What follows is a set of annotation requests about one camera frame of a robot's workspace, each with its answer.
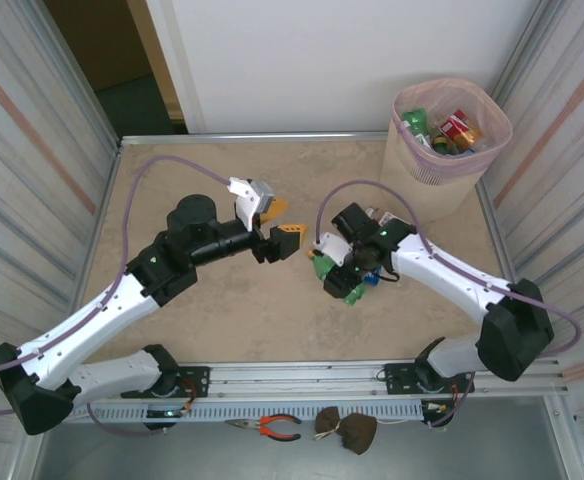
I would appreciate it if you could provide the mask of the bottle with red gold label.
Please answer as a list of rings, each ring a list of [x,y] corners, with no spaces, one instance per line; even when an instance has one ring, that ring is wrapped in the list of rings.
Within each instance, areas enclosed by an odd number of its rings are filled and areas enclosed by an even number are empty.
[[[475,149],[483,138],[481,130],[469,120],[461,109],[455,110],[443,120],[439,129],[461,151]]]

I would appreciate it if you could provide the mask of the bottle with purple grape label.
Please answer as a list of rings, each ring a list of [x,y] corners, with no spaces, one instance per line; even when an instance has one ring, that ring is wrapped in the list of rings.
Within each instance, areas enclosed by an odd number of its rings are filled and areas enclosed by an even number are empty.
[[[376,221],[381,226],[385,225],[390,220],[397,219],[397,216],[393,213],[380,208],[368,207],[365,212],[369,218]]]

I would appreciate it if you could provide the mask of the brown cloth bundle with twine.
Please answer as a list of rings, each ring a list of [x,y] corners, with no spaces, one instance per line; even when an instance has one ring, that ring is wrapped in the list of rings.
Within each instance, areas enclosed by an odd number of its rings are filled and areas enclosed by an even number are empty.
[[[350,413],[342,417],[336,406],[322,409],[315,418],[315,439],[332,434],[341,437],[342,446],[362,455],[368,451],[376,436],[378,422],[375,417]]]

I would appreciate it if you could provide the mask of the pink waste basket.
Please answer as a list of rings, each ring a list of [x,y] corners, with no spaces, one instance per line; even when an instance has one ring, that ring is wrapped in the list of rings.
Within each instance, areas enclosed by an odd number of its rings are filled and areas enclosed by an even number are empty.
[[[414,136],[401,121],[403,112],[423,108],[429,135]],[[452,155],[432,149],[432,138],[444,135],[440,123],[461,109],[483,133],[475,149],[461,151],[448,139]],[[390,130],[397,134],[399,160],[416,180],[440,186],[483,173],[512,138],[512,125],[499,106],[477,85],[462,79],[443,78],[414,85],[397,94]]]

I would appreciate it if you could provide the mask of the tan wooden door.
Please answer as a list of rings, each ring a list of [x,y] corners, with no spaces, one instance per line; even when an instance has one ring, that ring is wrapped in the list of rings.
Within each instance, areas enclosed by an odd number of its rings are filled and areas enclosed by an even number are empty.
[[[170,120],[185,125],[176,90],[146,0],[126,0]]]

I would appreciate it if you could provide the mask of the aluminium mounting rail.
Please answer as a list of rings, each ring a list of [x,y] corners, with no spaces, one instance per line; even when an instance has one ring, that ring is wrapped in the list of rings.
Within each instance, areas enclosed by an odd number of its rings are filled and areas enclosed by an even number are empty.
[[[208,396],[215,399],[367,399],[388,396],[382,381],[382,369],[388,363],[408,361],[337,361],[337,362],[253,362],[211,363],[188,366],[211,368]],[[495,397],[563,396],[568,393],[563,375],[555,360],[532,364],[515,382],[502,380],[491,373],[470,374],[478,395]],[[392,395],[421,398],[457,398],[461,394]]]

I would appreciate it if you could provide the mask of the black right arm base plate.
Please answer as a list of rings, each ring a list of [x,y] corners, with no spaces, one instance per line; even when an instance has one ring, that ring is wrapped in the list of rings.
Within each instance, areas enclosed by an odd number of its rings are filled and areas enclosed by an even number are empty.
[[[458,374],[454,377],[441,377],[426,364],[416,362],[388,363],[382,369],[382,381],[389,395],[407,394],[462,394],[466,389],[475,391],[470,374]]]

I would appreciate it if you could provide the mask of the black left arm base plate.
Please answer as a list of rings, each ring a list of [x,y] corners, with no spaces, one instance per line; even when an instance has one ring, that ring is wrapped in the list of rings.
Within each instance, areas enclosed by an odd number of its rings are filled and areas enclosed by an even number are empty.
[[[211,368],[208,366],[180,366],[170,390],[128,391],[120,394],[124,399],[188,399],[208,396]]]

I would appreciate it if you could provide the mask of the white door frame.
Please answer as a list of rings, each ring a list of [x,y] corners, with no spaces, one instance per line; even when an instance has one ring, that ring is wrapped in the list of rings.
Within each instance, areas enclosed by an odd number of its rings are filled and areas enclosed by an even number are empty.
[[[185,126],[190,134],[207,134],[207,125],[179,27],[176,0],[146,0],[146,4],[166,60]]]

